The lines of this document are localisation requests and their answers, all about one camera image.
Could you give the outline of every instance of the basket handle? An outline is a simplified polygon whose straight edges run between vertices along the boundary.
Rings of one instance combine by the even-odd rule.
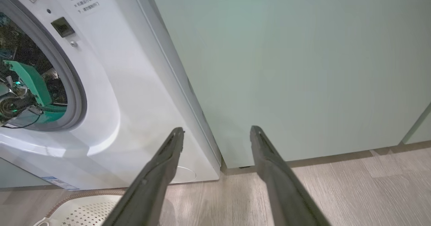
[[[43,219],[39,220],[37,223],[35,223],[33,226],[41,226],[42,223],[46,223],[46,226],[54,226],[52,223],[52,220],[48,217],[44,217]]]

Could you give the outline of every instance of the white washing machine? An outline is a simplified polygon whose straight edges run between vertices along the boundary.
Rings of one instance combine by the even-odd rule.
[[[153,0],[0,0],[0,12],[1,158],[69,190],[126,187],[181,126],[173,182],[219,178]]]

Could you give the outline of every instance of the green plastic part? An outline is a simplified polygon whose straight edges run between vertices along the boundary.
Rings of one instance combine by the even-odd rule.
[[[64,113],[66,112],[67,107],[66,106],[53,106],[48,105],[45,107],[42,107],[43,114],[40,116],[38,123],[50,123],[54,122],[61,117],[63,117]]]
[[[36,122],[37,124],[51,123],[51,122],[57,121],[63,115],[64,115],[64,112],[47,112],[47,111],[44,111],[40,117],[38,115],[35,115],[35,114],[30,114],[30,115],[27,114],[26,116],[21,115],[20,121],[22,121],[23,123],[32,123],[39,117],[39,119],[37,119],[37,122]]]
[[[52,103],[48,87],[35,68],[17,61],[3,60],[3,62],[9,65],[9,69],[14,71],[21,78],[34,95],[39,106],[43,107]]]

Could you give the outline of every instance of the blue sticker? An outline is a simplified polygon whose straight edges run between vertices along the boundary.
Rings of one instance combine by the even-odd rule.
[[[54,184],[56,186],[60,186],[61,188],[64,188],[64,189],[69,190],[69,191],[79,190],[79,188],[71,186],[70,184],[65,183],[64,181],[59,180],[53,176],[47,176],[47,177],[41,177],[41,178],[46,180],[47,182],[49,182],[51,184]]]

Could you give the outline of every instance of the light green cabinet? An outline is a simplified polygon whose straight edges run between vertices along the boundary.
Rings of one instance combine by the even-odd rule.
[[[397,145],[431,102],[431,0],[155,0],[228,167]]]
[[[50,183],[0,158],[0,188],[47,185]]]
[[[403,138],[403,143],[418,143],[431,140],[431,104],[419,117],[413,127]]]

